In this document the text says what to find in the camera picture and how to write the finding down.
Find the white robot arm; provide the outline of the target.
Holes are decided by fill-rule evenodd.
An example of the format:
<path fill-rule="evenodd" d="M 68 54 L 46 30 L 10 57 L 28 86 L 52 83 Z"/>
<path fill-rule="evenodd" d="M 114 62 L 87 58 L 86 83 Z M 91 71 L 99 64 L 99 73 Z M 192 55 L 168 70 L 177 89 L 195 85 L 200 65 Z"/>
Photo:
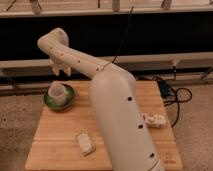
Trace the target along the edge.
<path fill-rule="evenodd" d="M 91 79 L 89 96 L 113 171 L 165 171 L 136 100 L 136 80 L 127 70 L 69 47 L 61 28 L 40 37 L 39 49 L 56 72 L 71 69 Z"/>

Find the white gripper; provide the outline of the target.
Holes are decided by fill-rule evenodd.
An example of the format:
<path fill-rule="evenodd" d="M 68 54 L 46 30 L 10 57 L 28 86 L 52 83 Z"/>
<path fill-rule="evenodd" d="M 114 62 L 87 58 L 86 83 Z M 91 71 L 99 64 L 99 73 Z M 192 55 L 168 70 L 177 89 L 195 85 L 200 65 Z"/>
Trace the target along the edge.
<path fill-rule="evenodd" d="M 69 67 L 69 65 L 67 65 L 63 61 L 59 60 L 55 56 L 50 56 L 49 59 L 50 59 L 50 65 L 52 67 L 53 73 L 56 76 L 59 76 L 60 70 L 63 70 L 63 69 L 67 76 L 71 76 L 72 69 L 71 69 L 71 67 Z"/>

